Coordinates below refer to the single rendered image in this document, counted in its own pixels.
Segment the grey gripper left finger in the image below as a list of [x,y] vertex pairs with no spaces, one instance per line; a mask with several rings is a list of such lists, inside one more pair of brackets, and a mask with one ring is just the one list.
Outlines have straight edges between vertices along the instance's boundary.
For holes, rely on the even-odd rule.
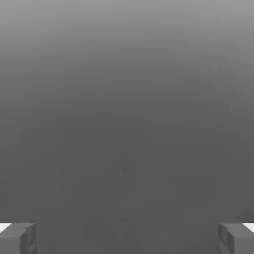
[[36,224],[0,223],[0,254],[37,254]]

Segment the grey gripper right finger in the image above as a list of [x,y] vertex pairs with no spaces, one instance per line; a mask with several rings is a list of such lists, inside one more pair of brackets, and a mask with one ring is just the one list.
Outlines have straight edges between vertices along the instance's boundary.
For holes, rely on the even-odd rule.
[[254,254],[254,223],[220,223],[217,236],[221,254]]

